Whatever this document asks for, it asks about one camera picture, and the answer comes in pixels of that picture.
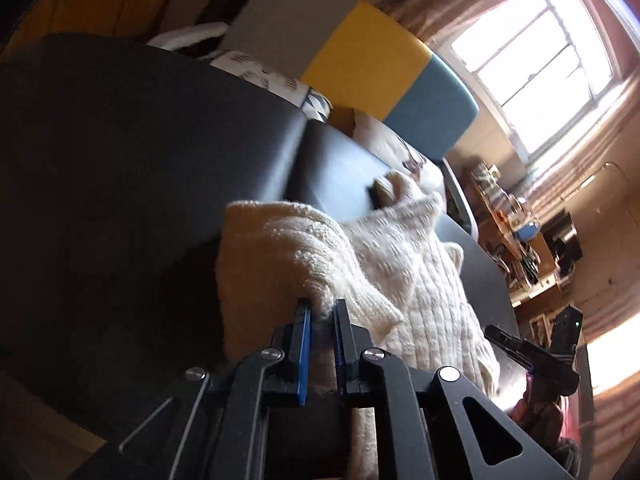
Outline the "person's right hand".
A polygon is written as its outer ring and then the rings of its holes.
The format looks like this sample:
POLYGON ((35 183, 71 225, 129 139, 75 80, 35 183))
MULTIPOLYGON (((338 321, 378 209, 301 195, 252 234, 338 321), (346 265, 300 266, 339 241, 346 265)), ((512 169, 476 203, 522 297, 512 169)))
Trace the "person's right hand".
POLYGON ((530 386, 506 414, 551 455, 579 450, 579 445, 573 439, 561 436, 564 415, 558 402, 534 402, 530 386))

